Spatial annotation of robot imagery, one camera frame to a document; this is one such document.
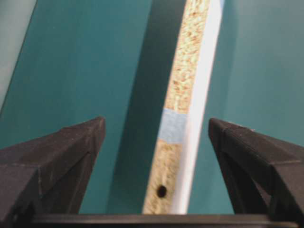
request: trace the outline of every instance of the white edge banding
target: white edge banding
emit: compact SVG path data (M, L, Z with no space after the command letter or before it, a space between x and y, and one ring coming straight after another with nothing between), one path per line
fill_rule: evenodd
M186 214L225 0L210 0L186 121L171 214Z
M0 112L36 0L0 0Z

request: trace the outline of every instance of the hole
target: hole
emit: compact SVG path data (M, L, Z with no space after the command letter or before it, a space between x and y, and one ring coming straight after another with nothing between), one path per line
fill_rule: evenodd
M159 186L157 189L157 196L159 198L164 198L167 194L167 188L163 185Z

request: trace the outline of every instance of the teal background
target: teal background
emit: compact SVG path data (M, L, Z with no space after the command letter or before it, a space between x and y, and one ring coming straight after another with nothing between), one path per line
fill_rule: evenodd
M207 136L212 116L304 145L304 2L227 0L189 213L231 213Z
M81 208L106 211L151 0L38 0L0 116L0 148L97 115L107 135Z
M0 110L36 0L0 0Z
M0 148L105 116L81 212L139 213L183 4L38 0L0 113ZM210 117L304 145L303 11L301 0L226 1L189 213L232 213Z

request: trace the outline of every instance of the teal surface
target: teal surface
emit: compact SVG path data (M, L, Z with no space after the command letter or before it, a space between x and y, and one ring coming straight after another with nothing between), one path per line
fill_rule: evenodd
M82 212L106 210L150 7L150 0L38 0L19 56L0 148L106 118Z
M0 0L0 112L36 0Z
M226 1L189 213L232 213L210 117L304 145L303 11L302 0Z

